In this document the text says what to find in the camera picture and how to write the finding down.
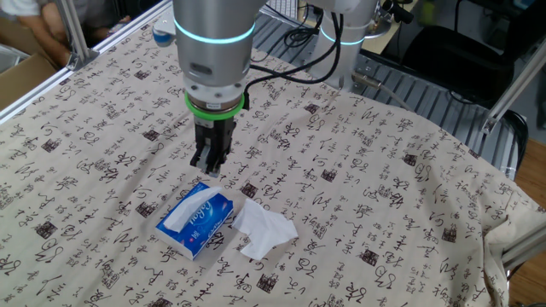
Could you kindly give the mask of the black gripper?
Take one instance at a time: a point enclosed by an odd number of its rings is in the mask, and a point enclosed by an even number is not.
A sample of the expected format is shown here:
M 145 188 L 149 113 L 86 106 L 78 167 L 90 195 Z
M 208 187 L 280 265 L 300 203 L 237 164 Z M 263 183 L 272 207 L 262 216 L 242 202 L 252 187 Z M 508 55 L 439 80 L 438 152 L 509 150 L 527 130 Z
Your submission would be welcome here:
M 196 152 L 190 164 L 206 169 L 209 176 L 218 176 L 230 152 L 235 127 L 233 118 L 211 121 L 195 117 Z

